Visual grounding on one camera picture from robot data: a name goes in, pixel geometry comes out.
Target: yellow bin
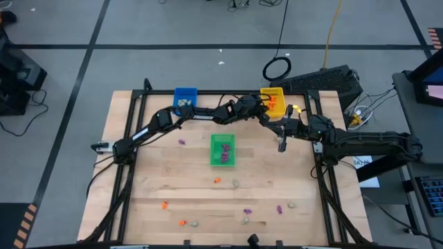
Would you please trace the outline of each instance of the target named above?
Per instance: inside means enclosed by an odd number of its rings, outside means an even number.
[[[281,87],[266,87],[260,89],[260,93],[265,93],[270,96],[276,97],[276,104],[274,106],[274,110],[268,110],[266,114],[271,118],[282,117],[286,113],[286,104],[284,103],[284,95],[283,88]],[[264,99],[263,103],[268,106],[268,96],[261,95],[262,99]]]

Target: white paper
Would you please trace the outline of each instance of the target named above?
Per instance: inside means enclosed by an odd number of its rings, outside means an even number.
[[[368,163],[372,163],[371,156],[355,156],[354,166],[359,169]],[[360,183],[360,187],[380,187],[379,179],[377,177],[368,179]]]

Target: computer monitor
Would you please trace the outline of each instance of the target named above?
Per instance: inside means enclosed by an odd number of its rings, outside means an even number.
[[[443,49],[412,71],[408,79],[414,84],[417,102],[443,107]]]

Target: green bin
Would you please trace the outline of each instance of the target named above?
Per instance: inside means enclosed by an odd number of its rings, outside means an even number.
[[[228,160],[222,163],[223,145],[229,145]],[[235,135],[212,134],[210,137],[210,165],[235,167]]]

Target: wooden table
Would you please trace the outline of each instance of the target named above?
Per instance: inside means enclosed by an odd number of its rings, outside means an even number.
[[[130,91],[114,92],[103,140],[122,138],[130,96]],[[144,124],[156,111],[170,106],[172,98],[172,95],[149,95]],[[198,106],[215,107],[218,100],[218,95],[199,95]],[[287,95],[285,100],[287,104],[305,107],[303,96]],[[344,128],[337,93],[321,91],[320,103],[323,114],[337,128]],[[306,115],[302,118],[307,123]],[[209,165],[212,133],[235,134],[237,167]],[[184,139],[186,145],[180,145],[178,139]],[[247,245],[248,237],[256,233],[263,246],[275,245],[277,240],[286,246],[327,245],[318,183],[309,175],[314,166],[311,143],[288,138],[285,153],[279,153],[277,148],[275,134],[257,120],[226,126],[191,120],[183,124],[182,130],[141,148],[124,243],[181,245],[189,239],[193,245]],[[108,155],[98,156],[97,160],[105,156]],[[94,174],[106,165],[98,165]],[[116,168],[107,170],[92,185],[78,239],[87,237],[109,209]],[[343,211],[361,234],[371,240],[355,171],[344,164],[337,165],[335,170]],[[214,183],[216,177],[221,178],[220,183]],[[238,189],[233,187],[234,179],[239,182]],[[169,202],[166,210],[161,208],[164,201]],[[294,202],[296,208],[289,209],[288,202]],[[277,205],[283,207],[282,214],[278,214]],[[245,208],[251,209],[252,214],[250,223],[242,225]],[[119,219],[117,214],[113,238]],[[182,219],[198,221],[199,226],[180,226]],[[336,227],[334,233],[339,241]]]

